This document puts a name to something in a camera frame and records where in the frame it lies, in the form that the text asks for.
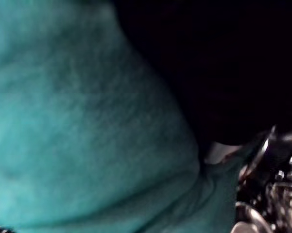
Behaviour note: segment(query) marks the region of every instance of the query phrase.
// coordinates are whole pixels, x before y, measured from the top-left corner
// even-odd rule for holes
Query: teal fabric
[[[228,233],[241,162],[200,169],[175,99],[110,3],[0,0],[0,225]]]

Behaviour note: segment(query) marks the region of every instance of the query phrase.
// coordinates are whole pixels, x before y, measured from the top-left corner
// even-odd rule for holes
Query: teal shirt
[[[241,162],[200,169],[174,97],[110,3],[0,0],[0,225],[228,233]]]

